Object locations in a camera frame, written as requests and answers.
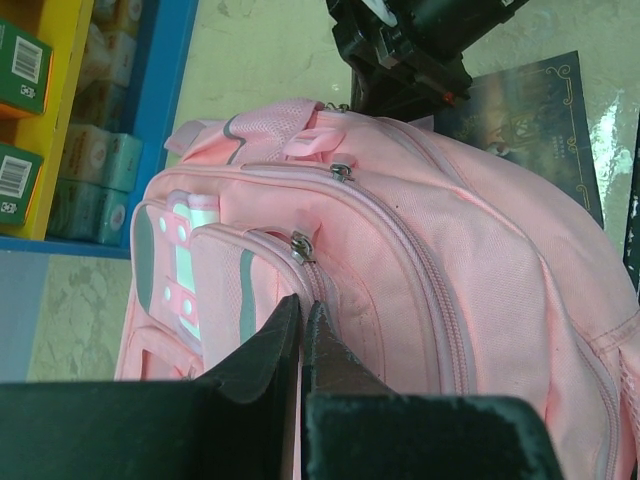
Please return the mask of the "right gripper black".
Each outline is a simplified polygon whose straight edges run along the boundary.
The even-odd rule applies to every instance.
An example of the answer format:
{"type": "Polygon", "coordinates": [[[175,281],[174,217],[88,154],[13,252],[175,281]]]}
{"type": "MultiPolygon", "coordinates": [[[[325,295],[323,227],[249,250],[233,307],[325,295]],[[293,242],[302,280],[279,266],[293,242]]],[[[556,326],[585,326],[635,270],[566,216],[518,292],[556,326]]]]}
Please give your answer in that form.
{"type": "Polygon", "coordinates": [[[350,107],[417,120],[468,100],[464,51],[524,0],[328,0],[333,37],[352,70],[350,107]]]}

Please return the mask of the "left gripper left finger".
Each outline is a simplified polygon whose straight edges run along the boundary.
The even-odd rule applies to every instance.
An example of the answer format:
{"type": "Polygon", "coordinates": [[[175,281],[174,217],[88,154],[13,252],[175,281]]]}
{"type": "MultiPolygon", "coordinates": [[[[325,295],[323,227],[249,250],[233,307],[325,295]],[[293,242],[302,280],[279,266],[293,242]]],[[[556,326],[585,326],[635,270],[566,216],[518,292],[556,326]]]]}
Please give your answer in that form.
{"type": "Polygon", "coordinates": [[[5,479],[288,479],[300,302],[193,380],[5,384],[5,479]]]}

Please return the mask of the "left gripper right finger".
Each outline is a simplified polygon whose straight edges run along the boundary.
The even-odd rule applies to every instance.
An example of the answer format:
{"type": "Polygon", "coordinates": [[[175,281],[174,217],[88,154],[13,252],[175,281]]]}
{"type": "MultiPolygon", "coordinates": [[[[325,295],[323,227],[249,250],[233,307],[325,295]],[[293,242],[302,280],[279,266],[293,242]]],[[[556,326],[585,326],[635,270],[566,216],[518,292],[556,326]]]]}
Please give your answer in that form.
{"type": "Polygon", "coordinates": [[[308,317],[302,367],[305,479],[560,479],[542,420],[504,396],[399,394],[308,317]]]}

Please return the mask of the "pink student backpack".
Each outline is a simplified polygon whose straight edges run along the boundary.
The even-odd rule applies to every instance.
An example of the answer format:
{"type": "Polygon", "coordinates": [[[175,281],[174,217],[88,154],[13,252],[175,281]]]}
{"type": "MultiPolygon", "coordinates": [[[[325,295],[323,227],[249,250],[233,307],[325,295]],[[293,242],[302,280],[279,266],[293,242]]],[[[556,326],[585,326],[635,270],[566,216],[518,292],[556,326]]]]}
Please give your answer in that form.
{"type": "Polygon", "coordinates": [[[639,303],[591,215],[540,176],[308,99],[185,123],[130,226],[115,376],[202,375],[278,302],[329,310],[402,393],[506,394],[568,479],[639,461],[639,303]]]}

